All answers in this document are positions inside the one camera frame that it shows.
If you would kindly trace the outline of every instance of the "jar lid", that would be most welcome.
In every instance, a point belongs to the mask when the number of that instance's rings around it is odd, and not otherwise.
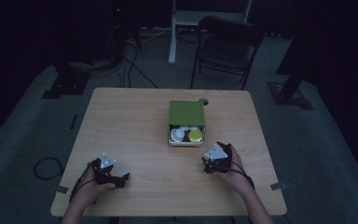
[[[188,134],[188,139],[192,143],[199,143],[202,141],[203,134],[200,130],[193,130]]]

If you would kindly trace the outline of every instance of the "human arm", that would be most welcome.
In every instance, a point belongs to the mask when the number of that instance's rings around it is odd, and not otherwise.
[[[241,168],[243,170],[241,157],[233,146],[231,146],[231,152],[231,169],[238,170]],[[227,173],[214,172],[213,174],[224,180],[226,183],[228,183],[229,186],[232,187],[232,189],[240,194],[243,201],[245,202],[249,218],[254,224],[273,223],[269,213],[252,187],[251,183],[243,175],[232,171]]]
[[[112,183],[98,185],[94,180],[94,172],[89,168],[72,201],[69,203],[65,214],[62,217],[61,224],[80,224],[83,220],[83,214],[86,208],[97,201],[102,193],[116,186]]]

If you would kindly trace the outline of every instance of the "chair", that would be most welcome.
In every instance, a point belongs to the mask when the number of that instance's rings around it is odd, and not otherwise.
[[[255,54],[263,41],[264,32],[251,23],[230,21],[207,16],[198,24],[198,45],[194,60],[190,89],[193,89],[196,69],[202,67],[241,76],[241,90]]]

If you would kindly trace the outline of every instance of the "round container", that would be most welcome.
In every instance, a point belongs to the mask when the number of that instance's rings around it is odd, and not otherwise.
[[[200,130],[193,130],[188,134],[188,139],[192,143],[200,143],[202,141],[203,134]]]
[[[185,131],[182,129],[172,129],[171,130],[171,139],[174,142],[182,142],[185,137]]]
[[[190,126],[190,127],[188,127],[188,129],[189,129],[190,131],[195,131],[195,130],[199,130],[200,127],[197,126],[197,125],[195,125],[195,126]]]

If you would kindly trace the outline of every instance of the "gray carpet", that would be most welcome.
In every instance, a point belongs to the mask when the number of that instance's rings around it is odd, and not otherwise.
[[[195,40],[192,35],[181,35]],[[275,75],[290,40],[266,37],[256,55],[246,90],[252,94],[268,149],[287,204],[285,217],[273,217],[276,223],[358,223],[358,165],[346,145],[316,88],[301,83],[300,89],[313,110],[298,106],[275,105],[268,81],[285,81]],[[143,43],[135,64],[162,89],[188,89],[195,45],[179,42],[176,64],[168,65],[170,39],[154,38]],[[130,61],[134,49],[127,47]],[[81,69],[85,64],[74,63]],[[66,164],[76,134],[84,117],[92,91],[97,87],[125,87],[130,64],[117,70],[95,72],[83,95],[63,95],[56,100],[41,96],[53,83],[57,73],[53,66],[34,79],[15,110],[0,129],[0,223],[59,223],[49,209],[54,199],[51,186],[60,182],[40,180],[34,176],[37,161],[55,157]],[[204,70],[196,79],[195,89],[238,90],[238,78],[219,76]],[[135,68],[131,69],[133,88],[154,88]],[[59,172],[54,162],[43,163],[41,174]],[[172,217],[126,217],[123,223],[164,223]],[[247,223],[246,217],[236,217]],[[179,217],[185,223],[230,223],[228,217]],[[85,223],[107,223],[106,217],[87,217]]]

